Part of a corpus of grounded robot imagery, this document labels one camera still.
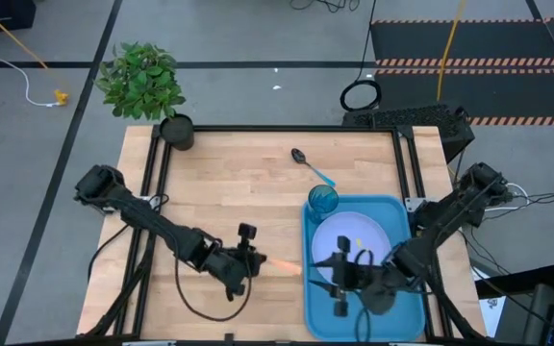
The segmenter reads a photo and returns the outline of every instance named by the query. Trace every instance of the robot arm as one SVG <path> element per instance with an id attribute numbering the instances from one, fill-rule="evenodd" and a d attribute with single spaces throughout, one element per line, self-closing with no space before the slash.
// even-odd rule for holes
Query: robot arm
<path id="1" fill-rule="evenodd" d="M 415 292 L 427 283 L 465 337 L 482 337 L 475 332 L 431 275 L 433 256 L 438 247 L 464 224 L 480 226 L 485 208 L 510 201 L 512 195 L 501 173 L 485 163 L 472 165 L 449 195 L 438 202 L 424 202 L 412 215 L 411 228 L 421 236 L 392 248 L 382 265 L 347 261 L 349 239 L 338 239 L 339 252 L 315 267 L 332 267 L 333 283 L 313 282 L 338 299 L 335 315 L 347 315 L 345 291 L 360 290 L 363 305 L 375 314 L 386 313 L 394 304 L 397 291 Z"/>
<path id="2" fill-rule="evenodd" d="M 164 239 L 174 256 L 197 272 L 207 271 L 226 286 L 226 295 L 242 295 L 245 277 L 258 276 L 266 256 L 249 245 L 256 228 L 239 225 L 241 242 L 237 248 L 222 248 L 221 241 L 197 228 L 175 225 L 157 214 L 151 205 L 125 187 L 123 175 L 107 165 L 94 165 L 76 185 L 75 199 L 98 209 L 119 210 L 121 220 Z"/>

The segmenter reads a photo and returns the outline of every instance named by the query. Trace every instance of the yellow connector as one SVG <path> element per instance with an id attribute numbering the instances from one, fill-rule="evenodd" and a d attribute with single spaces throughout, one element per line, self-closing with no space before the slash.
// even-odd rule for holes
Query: yellow connector
<path id="1" fill-rule="evenodd" d="M 57 99 L 57 102 L 60 106 L 67 105 L 67 98 L 69 97 L 68 94 L 65 92 L 61 92 L 60 90 L 55 90 L 55 98 Z"/>

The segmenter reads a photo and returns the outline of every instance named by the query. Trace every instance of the blue plastic cup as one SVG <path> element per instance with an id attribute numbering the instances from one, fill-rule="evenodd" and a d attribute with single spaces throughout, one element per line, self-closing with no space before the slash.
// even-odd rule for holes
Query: blue plastic cup
<path id="1" fill-rule="evenodd" d="M 319 224 L 337 208 L 339 195 L 328 185 L 317 185 L 309 191 L 307 202 L 312 221 Z"/>

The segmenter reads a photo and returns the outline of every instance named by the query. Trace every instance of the black metal frame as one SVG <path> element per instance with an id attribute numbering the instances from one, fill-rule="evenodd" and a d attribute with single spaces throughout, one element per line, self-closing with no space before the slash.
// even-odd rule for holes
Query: black metal frame
<path id="1" fill-rule="evenodd" d="M 67 340 L 55 340 L 55 341 L 39 341 L 19 343 L 9 346 L 121 346 L 131 344 L 132 342 L 143 341 L 147 345 L 150 342 L 155 342 L 156 346 L 168 345 L 168 346 L 317 346 L 319 343 L 314 341 L 237 341 L 237 340 L 156 340 L 147 341 L 140 340 L 137 336 L 125 334 L 125 335 L 110 335 L 100 336 L 92 338 L 82 339 L 67 339 Z M 391 346 L 394 342 L 368 342 L 366 345 L 373 346 Z M 358 342 L 339 342 L 339 346 L 357 346 Z M 472 340 L 472 339 L 460 339 L 460 338 L 446 338 L 437 337 L 433 340 L 433 345 L 446 345 L 446 346 L 522 346 L 522 344 L 505 343 L 498 341 L 486 340 Z"/>
<path id="2" fill-rule="evenodd" d="M 416 151 L 416 144 L 414 139 L 414 132 L 412 127 L 380 127 L 380 128 L 360 128 L 360 127 L 343 127 L 343 126 L 314 126 L 314 125 L 278 125 L 278 126 L 266 126 L 266 125 L 196 125 L 194 126 L 195 132 L 320 132 L 320 133 L 342 133 L 342 132 L 355 132 L 355 133 L 388 133 L 392 137 L 392 146 L 395 154 L 397 175 L 399 179 L 399 185 L 401 190 L 402 201 L 405 202 L 406 198 L 410 197 L 410 190 L 408 185 L 408 178 L 406 174 L 405 162 L 403 159 L 403 152 L 401 148 L 401 136 L 404 136 L 407 140 L 408 151 L 410 154 L 410 161 L 412 163 L 412 170 L 414 175 L 414 184 L 416 188 L 416 194 L 419 197 L 425 197 L 424 183 L 422 181 L 422 174 L 420 172 L 420 164 L 418 161 L 418 155 Z M 149 151 L 147 155 L 147 162 L 144 170 L 144 177 L 142 180 L 141 193 L 148 194 L 150 181 L 153 173 L 153 166 L 155 163 L 155 156 L 157 152 L 159 141 L 159 134 L 157 126 L 154 126 L 151 135 L 151 143 L 149 145 Z M 171 150 L 168 145 L 164 147 L 164 154 L 160 166 L 160 176 L 158 179 L 157 194 L 164 193 L 165 182 L 167 178 L 167 171 L 170 162 Z M 139 241 L 142 230 L 134 230 L 132 243 L 130 244 L 130 253 L 126 263 L 126 272 L 124 283 L 129 282 L 131 273 L 134 272 L 136 266 L 136 259 L 138 258 Z M 155 236 L 150 235 L 147 238 L 147 245 L 145 247 L 145 255 L 148 255 L 152 260 L 154 248 L 155 248 Z M 436 271 L 441 282 L 441 275 L 439 270 Z M 139 338 L 144 312 L 146 308 L 146 300 L 148 295 L 148 285 L 151 277 L 151 266 L 147 268 L 144 277 L 142 278 L 140 289 L 138 292 L 138 303 L 134 314 L 134 324 L 132 334 L 128 334 L 131 338 Z M 433 329 L 433 320 L 430 313 L 429 302 L 427 296 L 423 296 L 424 312 L 425 312 L 425 336 L 427 340 L 437 338 Z M 446 312 L 439 307 L 441 313 L 441 327 L 443 331 L 443 337 L 453 337 L 451 323 L 447 317 Z M 124 307 L 116 320 L 115 329 L 113 335 L 120 336 L 123 332 L 123 325 L 125 322 L 125 314 L 127 307 Z M 266 344 L 266 341 L 259 342 L 258 344 Z M 304 344 L 319 345 L 321 342 L 305 342 Z"/>

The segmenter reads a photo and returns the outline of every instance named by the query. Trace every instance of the wooden table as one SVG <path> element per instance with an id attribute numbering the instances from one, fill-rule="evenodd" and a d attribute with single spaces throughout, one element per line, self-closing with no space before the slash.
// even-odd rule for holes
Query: wooden table
<path id="1" fill-rule="evenodd" d="M 135 194 L 139 193 L 150 141 L 151 127 L 129 127 L 118 169 Z M 415 143 L 428 197 L 451 191 L 436 128 L 415 128 Z M 165 193 L 170 196 L 162 213 L 174 223 L 199 227 L 223 239 L 238 242 L 239 222 L 258 227 L 253 244 L 281 260 L 301 263 L 301 206 L 308 191 L 321 180 L 296 164 L 290 149 L 297 147 L 319 170 L 337 182 L 342 194 L 390 194 L 400 197 L 394 151 L 389 134 L 381 133 L 197 133 L 187 152 L 173 151 Z M 405 141 L 402 143 L 412 195 L 414 181 Z M 158 149 L 152 192 L 155 191 L 162 147 Z M 118 216 L 104 221 L 100 243 L 122 226 Z M 131 232 L 100 255 L 94 264 L 79 333 L 90 329 L 107 310 L 121 288 Z M 458 233 L 439 249 L 445 289 L 460 312 L 480 333 L 484 323 L 469 269 L 466 245 Z M 181 283 L 188 300 L 212 316 L 225 316 L 240 305 L 228 303 L 223 285 L 208 275 L 180 266 Z M 206 321 L 189 312 L 174 283 L 174 259 L 158 239 L 149 285 L 142 338 L 237 340 L 315 340 L 303 317 L 302 277 L 265 264 L 253 282 L 245 310 L 227 323 Z M 125 331 L 131 331 L 133 296 Z M 429 299 L 435 333 L 441 334 L 434 298 Z"/>

